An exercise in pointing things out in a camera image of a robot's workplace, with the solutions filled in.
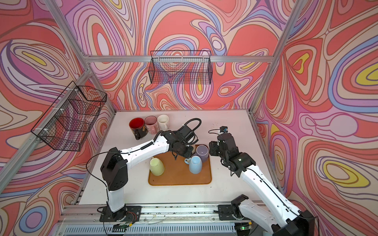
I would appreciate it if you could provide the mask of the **purple mug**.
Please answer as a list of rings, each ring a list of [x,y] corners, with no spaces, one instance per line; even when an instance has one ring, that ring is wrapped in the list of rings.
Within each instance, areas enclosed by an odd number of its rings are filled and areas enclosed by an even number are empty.
[[[198,155],[202,162],[206,162],[209,158],[209,148],[206,145],[198,145],[196,148],[196,155]]]

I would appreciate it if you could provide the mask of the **white cream mug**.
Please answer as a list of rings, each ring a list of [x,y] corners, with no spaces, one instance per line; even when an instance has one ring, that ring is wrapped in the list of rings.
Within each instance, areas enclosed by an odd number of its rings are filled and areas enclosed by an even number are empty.
[[[167,131],[169,130],[170,120],[168,115],[160,115],[157,118],[158,125],[160,127],[160,130]]]

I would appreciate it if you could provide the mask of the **light blue mug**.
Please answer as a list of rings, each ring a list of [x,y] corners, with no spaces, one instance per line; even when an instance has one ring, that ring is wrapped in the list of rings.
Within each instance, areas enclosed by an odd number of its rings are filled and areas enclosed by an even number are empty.
[[[189,170],[192,174],[199,174],[202,170],[202,160],[199,156],[194,155],[184,160],[189,166]]]

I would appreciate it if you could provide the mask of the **pink floral mug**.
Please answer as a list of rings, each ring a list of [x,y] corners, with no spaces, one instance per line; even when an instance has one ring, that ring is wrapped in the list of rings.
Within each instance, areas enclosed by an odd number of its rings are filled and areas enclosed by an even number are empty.
[[[158,118],[156,116],[148,116],[145,120],[145,125],[148,132],[152,135],[156,135],[159,131]]]

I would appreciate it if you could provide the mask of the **black red mug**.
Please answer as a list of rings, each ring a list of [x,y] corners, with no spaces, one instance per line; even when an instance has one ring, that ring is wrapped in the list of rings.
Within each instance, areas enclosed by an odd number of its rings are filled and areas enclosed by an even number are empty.
[[[134,118],[129,122],[129,127],[132,130],[136,140],[144,138],[148,134],[143,118]]]

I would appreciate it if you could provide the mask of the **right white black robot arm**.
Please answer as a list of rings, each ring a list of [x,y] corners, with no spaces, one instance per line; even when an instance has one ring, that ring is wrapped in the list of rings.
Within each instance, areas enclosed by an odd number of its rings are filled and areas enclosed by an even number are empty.
[[[270,236],[313,236],[316,218],[289,201],[263,174],[253,158],[240,152],[230,133],[217,136],[209,143],[211,156],[220,157],[221,164],[244,181],[264,202],[267,210],[255,205],[245,195],[231,204],[242,217],[262,227]]]

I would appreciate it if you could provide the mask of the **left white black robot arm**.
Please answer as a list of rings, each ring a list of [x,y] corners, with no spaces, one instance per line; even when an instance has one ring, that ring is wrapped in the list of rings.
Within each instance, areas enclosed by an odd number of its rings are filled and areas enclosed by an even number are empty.
[[[101,178],[88,172],[93,178],[102,182],[106,187],[106,209],[111,213],[126,211],[124,201],[124,187],[128,182],[128,171],[139,163],[163,154],[172,153],[176,160],[178,156],[189,158],[198,142],[195,131],[201,126],[200,118],[188,120],[178,130],[160,131],[155,137],[138,146],[119,150],[116,147],[106,151],[101,167]]]

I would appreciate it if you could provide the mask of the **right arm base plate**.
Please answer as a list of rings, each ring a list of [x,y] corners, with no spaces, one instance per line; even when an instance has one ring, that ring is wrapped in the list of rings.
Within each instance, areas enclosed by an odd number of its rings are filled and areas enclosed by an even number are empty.
[[[218,215],[221,221],[252,221],[251,219],[244,217],[240,210],[231,204],[218,205],[214,213]]]

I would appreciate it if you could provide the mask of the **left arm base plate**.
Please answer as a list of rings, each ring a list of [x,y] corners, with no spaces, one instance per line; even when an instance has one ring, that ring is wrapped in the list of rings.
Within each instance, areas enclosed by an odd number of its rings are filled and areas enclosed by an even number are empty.
[[[116,212],[112,212],[109,206],[99,207],[97,212],[100,213],[100,222],[138,222],[141,215],[142,206],[127,206]]]

